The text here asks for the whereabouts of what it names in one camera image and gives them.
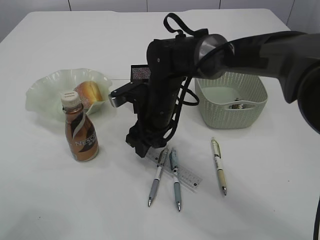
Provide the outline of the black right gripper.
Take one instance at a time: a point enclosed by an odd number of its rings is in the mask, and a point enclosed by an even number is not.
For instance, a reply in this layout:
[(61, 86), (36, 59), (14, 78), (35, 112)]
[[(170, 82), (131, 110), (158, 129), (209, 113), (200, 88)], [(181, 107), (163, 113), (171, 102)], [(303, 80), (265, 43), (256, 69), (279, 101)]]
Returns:
[(149, 148), (163, 148), (175, 134), (190, 80), (185, 76), (152, 77), (141, 99), (136, 99), (137, 122), (129, 129), (126, 142), (144, 158)]

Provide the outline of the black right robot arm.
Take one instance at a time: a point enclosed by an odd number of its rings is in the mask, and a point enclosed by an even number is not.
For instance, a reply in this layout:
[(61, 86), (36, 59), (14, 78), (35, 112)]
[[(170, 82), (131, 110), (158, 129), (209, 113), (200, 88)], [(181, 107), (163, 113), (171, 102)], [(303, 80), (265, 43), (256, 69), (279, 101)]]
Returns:
[(137, 121), (125, 139), (140, 157), (175, 134), (191, 79), (217, 79), (225, 72), (278, 79), (285, 101), (297, 101), (305, 121), (320, 129), (317, 33), (280, 31), (232, 41), (219, 34), (155, 39), (146, 58), (150, 79), (136, 82), (128, 94)]

